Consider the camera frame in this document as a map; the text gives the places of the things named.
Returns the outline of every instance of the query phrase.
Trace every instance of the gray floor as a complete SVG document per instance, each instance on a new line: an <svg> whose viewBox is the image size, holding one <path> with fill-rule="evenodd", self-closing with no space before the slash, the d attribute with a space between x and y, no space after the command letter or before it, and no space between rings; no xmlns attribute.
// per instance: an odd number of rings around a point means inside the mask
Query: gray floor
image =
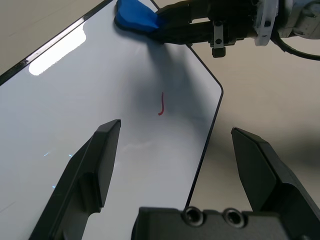
<svg viewBox="0 0 320 240"><path fill-rule="evenodd" d="M0 74L69 26L101 0L7 0L0 3ZM160 7L176 0L156 0ZM320 41L290 39L320 54ZM195 51L223 86L224 97L191 203L223 210L250 205L238 177L230 131L239 127L269 141L320 206L320 63L252 39L213 59L206 43Z"/></svg>

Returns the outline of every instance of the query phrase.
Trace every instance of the black cable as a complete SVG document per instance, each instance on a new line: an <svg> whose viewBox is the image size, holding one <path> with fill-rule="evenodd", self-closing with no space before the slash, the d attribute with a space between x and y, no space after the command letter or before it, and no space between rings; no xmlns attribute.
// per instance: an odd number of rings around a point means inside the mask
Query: black cable
<svg viewBox="0 0 320 240"><path fill-rule="evenodd" d="M288 44L286 44L280 38L279 33L277 31L272 32L271 41L284 52L298 56L300 58L320 61L320 55L313 55L313 54L308 54L308 53L305 53L302 51L298 51L298 50L294 49L293 47L289 46Z"/></svg>

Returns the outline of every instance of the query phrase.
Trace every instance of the screw hole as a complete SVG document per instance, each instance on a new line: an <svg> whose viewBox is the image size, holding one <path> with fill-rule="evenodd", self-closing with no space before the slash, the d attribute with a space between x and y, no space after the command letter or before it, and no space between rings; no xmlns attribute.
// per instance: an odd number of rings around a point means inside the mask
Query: screw hole
<svg viewBox="0 0 320 240"><path fill-rule="evenodd" d="M267 27L270 27L271 26L271 22L270 21L265 21L264 22L264 26L267 28Z"/></svg>
<svg viewBox="0 0 320 240"><path fill-rule="evenodd" d="M203 213L193 206L190 206L183 211L182 218L192 227L199 227L204 222Z"/></svg>
<svg viewBox="0 0 320 240"><path fill-rule="evenodd" d="M233 224L239 224L241 222L241 217L236 212L229 212L226 217Z"/></svg>
<svg viewBox="0 0 320 240"><path fill-rule="evenodd" d="M223 212L224 220L235 228L242 228L245 226L244 216L236 209L228 208Z"/></svg>

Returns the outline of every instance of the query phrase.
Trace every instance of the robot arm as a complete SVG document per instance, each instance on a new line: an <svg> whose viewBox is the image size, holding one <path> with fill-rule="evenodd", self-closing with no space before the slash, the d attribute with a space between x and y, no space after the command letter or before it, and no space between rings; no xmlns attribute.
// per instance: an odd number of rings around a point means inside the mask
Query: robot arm
<svg viewBox="0 0 320 240"><path fill-rule="evenodd" d="M162 43L209 42L214 58L224 57L226 46L254 38L256 46L273 41L284 52L320 60L296 51L281 38L320 39L320 2L317 0L186 0L160 8L165 24L148 34ZM208 18L207 22L192 23Z"/></svg>

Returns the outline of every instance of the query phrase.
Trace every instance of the red mark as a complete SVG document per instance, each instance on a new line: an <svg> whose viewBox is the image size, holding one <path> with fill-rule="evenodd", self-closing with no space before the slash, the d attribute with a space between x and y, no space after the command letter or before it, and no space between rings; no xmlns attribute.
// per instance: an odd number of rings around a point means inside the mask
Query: red mark
<svg viewBox="0 0 320 240"><path fill-rule="evenodd" d="M162 92L162 94L161 94L161 104L162 104L162 111L158 113L159 116L161 116L164 113L164 110L165 110L164 92Z"/></svg>

